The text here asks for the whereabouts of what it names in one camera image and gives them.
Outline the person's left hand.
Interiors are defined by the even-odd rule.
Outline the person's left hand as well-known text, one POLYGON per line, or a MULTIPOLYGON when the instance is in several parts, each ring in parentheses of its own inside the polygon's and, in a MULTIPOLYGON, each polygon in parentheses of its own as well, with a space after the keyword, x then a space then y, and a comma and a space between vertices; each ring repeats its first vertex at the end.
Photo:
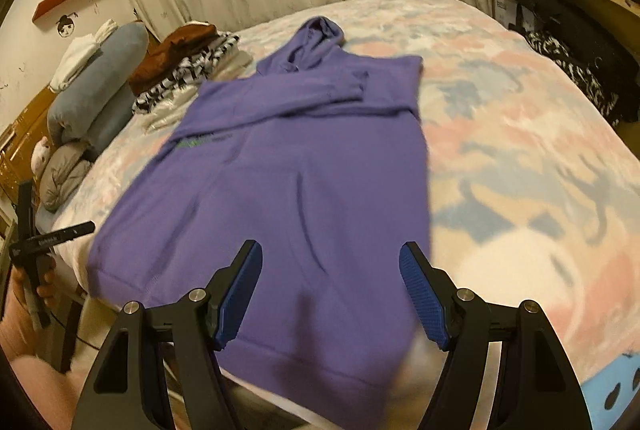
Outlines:
MULTIPOLYGON (((52 257, 42 257, 40 260, 46 266, 46 272, 40 279, 40 285, 37 288, 37 296, 42 299, 44 304, 52 309, 56 305, 56 286, 55 286, 55 267, 56 263, 52 257)), ((20 305, 27 310, 27 302, 25 295, 25 281, 27 274, 23 268, 14 267, 11 274, 12 291, 14 296, 20 302, 20 305)))

